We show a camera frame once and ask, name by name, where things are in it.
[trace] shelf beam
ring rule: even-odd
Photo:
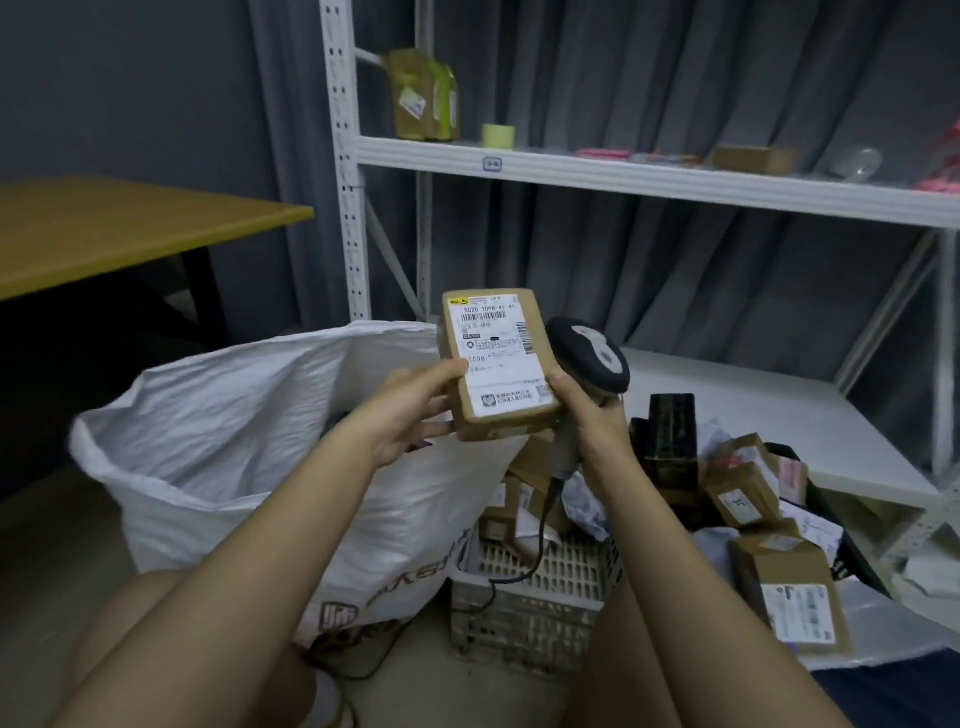
[[[360,136],[360,164],[462,177],[551,184],[718,205],[960,228],[960,196],[795,177],[764,177],[570,154],[484,149]]]

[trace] yellow tape roll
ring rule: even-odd
[[[497,124],[483,125],[483,141],[481,146],[488,149],[513,149],[516,140],[514,127],[502,127]]]

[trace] forearm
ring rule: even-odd
[[[631,457],[600,473],[637,604],[684,725],[849,728],[724,582]]]
[[[370,448],[355,430],[344,422],[327,435],[117,645],[56,724],[239,724],[290,642],[372,479]],[[228,698],[237,694],[249,704]]]

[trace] plastic bag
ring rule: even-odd
[[[436,339],[425,324],[358,322],[183,359],[83,413],[70,452],[120,504],[139,571],[196,567],[283,482],[328,418],[390,371],[437,361]],[[378,471],[297,641],[415,615],[525,442],[443,437]]]
[[[693,534],[693,542],[732,587],[735,580],[729,544],[736,537],[733,528],[705,528]],[[914,614],[855,578],[838,582],[836,589],[853,653],[800,655],[800,661],[811,672],[913,660],[951,647],[955,641],[953,632],[946,627]]]
[[[590,491],[583,473],[578,471],[567,480],[560,500],[564,505],[566,516],[590,536],[601,544],[610,538],[611,530],[610,523],[607,521],[607,511],[597,500],[597,496]]]

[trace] black cable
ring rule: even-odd
[[[565,483],[565,480],[560,480],[558,477],[550,478],[550,488],[547,491],[546,500],[543,502],[543,513],[540,516],[540,545],[537,549],[537,561],[534,562],[534,566],[519,576],[508,576],[505,579],[488,579],[490,582],[491,594],[490,599],[487,600],[486,604],[480,607],[474,607],[472,609],[451,609],[452,612],[465,615],[478,615],[481,612],[490,609],[493,605],[493,602],[496,600],[497,584],[517,584],[521,581],[526,581],[527,579],[532,578],[533,575],[537,573],[537,569],[540,568],[540,563],[543,561],[543,552],[545,551],[545,539],[543,538],[543,533],[546,529],[546,517],[550,515],[550,511],[552,511],[554,505],[556,505],[557,499],[564,492]]]
[[[387,647],[387,651],[383,653],[383,656],[380,657],[376,666],[366,675],[346,675],[340,670],[334,669],[333,667],[329,667],[328,665],[326,665],[324,661],[320,659],[320,657],[313,654],[313,652],[311,652],[310,650],[305,650],[303,652],[302,654],[303,661],[306,662],[308,666],[314,669],[324,670],[325,672],[329,673],[330,675],[337,678],[338,680],[347,680],[349,682],[355,682],[355,683],[360,683],[360,682],[363,682],[364,680],[370,680],[380,670],[380,668],[383,667],[383,664],[387,662],[387,658],[390,656],[390,653],[394,651],[394,647],[396,647],[396,643],[400,641],[400,638],[403,637],[403,633],[407,631],[407,627],[409,627],[411,624],[413,624],[412,619],[408,622],[401,624],[396,629],[396,634],[394,635],[393,640],[390,642],[390,646]]]

